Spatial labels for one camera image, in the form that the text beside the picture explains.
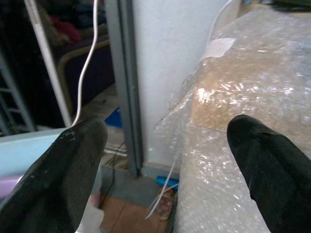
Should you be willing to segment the white paper label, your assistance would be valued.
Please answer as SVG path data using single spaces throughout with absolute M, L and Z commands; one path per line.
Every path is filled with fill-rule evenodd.
M 222 57 L 234 44 L 234 38 L 220 38 L 210 41 L 203 54 L 203 59 L 206 58 L 220 58 Z

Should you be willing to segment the red cloth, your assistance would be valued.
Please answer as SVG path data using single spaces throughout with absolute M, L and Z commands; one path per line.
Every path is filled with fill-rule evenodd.
M 82 40 L 80 31 L 71 23 L 52 16 L 52 24 L 61 38 L 67 43 L 77 43 Z

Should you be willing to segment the grey metal door frame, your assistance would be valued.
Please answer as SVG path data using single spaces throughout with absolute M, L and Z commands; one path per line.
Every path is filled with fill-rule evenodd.
M 132 177 L 138 177 L 143 163 L 143 146 L 133 0 L 105 0 L 105 9 L 128 169 Z

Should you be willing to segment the grey metal ladder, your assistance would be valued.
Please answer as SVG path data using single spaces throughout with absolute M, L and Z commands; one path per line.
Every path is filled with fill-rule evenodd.
M 35 132 L 36 127 L 12 68 L 0 49 L 0 134 Z

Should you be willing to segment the light blue washer top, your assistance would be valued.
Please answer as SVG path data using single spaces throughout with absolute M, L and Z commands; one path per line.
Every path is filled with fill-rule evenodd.
M 66 128 L 0 137 L 0 179 L 25 173 Z

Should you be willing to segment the white plastic pipe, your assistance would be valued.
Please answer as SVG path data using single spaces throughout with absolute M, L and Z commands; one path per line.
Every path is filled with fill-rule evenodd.
M 69 112 L 69 108 L 66 102 L 66 98 L 61 86 L 61 83 L 58 79 L 58 73 L 55 66 L 55 62 L 53 59 L 53 55 L 51 52 L 51 48 L 48 42 L 48 38 L 46 36 L 43 23 L 39 14 L 39 10 L 35 0 L 24 0 L 26 5 L 27 12 L 30 17 L 30 21 L 38 41 L 38 45 L 46 66 L 47 73 L 49 75 L 49 79 L 58 103 L 58 107 L 66 127 L 71 125 L 71 116 Z

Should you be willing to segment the blue plastic object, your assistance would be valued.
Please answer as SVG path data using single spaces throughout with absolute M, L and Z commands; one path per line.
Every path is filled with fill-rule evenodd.
M 164 176 L 157 176 L 155 180 L 156 180 L 156 183 L 161 186 L 164 186 L 164 184 L 167 184 L 167 187 L 171 187 L 179 183 L 178 179 L 173 179 L 173 178 L 167 179 L 167 177 L 164 177 Z

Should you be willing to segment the bubble wrapped cardboard box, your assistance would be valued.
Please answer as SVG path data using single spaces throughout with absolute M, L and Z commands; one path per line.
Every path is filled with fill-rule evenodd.
M 173 233 L 271 233 L 230 150 L 237 115 L 290 139 L 311 160 L 311 13 L 259 7 L 213 35 L 236 39 L 203 59 L 156 134 L 180 164 Z

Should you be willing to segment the brown sandal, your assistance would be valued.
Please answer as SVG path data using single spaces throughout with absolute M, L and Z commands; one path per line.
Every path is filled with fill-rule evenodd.
M 160 220 L 168 220 L 174 201 L 174 191 L 169 189 L 165 191 L 157 205 L 157 214 Z

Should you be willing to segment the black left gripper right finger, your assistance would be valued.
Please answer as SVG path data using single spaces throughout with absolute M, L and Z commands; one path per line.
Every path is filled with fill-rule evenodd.
M 250 197 L 271 233 L 311 233 L 311 160 L 287 137 L 248 115 L 227 141 Z

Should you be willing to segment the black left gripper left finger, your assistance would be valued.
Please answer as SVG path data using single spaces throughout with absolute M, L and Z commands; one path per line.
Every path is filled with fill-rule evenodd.
M 64 130 L 0 204 L 0 233 L 75 233 L 106 142 L 98 118 Z

